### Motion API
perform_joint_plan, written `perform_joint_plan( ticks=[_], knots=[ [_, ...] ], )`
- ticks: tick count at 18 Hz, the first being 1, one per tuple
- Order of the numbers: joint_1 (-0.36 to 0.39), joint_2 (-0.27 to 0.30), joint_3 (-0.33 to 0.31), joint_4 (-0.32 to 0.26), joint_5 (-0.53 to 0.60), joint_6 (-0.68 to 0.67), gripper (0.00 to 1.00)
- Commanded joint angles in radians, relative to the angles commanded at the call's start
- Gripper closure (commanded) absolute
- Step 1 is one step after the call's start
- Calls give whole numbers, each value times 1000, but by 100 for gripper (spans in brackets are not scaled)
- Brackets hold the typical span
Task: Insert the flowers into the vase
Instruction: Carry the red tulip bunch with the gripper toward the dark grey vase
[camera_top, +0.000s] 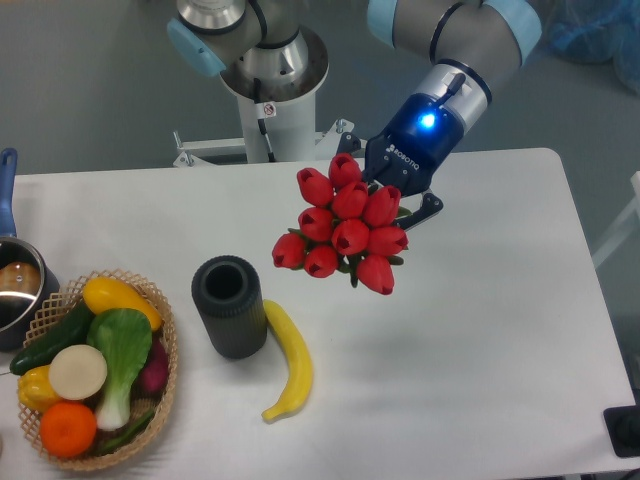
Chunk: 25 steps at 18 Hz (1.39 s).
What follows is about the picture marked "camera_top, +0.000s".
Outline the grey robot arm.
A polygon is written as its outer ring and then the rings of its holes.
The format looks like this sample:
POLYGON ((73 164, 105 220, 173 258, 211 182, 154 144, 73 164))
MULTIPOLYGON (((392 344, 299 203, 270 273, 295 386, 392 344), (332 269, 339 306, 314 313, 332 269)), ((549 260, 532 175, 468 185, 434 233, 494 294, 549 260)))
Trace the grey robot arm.
MULTIPOLYGON (((290 1, 180 1, 167 24, 179 55, 218 77, 236 97, 251 163, 308 160, 316 141, 315 95, 329 67, 321 38, 290 1)), ((427 58, 431 67, 397 113, 365 145, 364 180, 420 195, 401 218, 412 228, 441 203, 432 178, 523 66, 541 36, 525 1, 372 1, 370 32, 386 45, 427 58)))

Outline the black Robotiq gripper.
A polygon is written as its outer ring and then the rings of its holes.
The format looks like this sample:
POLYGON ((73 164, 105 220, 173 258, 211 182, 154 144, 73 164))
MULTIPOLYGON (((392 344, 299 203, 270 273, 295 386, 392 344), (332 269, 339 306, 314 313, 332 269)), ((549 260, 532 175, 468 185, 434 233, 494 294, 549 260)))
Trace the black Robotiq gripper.
POLYGON ((394 186, 403 197, 422 193, 419 208, 396 222, 407 232, 442 211, 443 201, 427 189, 463 134, 463 123, 455 114, 418 93, 411 95, 367 144, 352 132, 343 132, 336 155, 356 160, 365 156, 362 179, 366 183, 394 186))

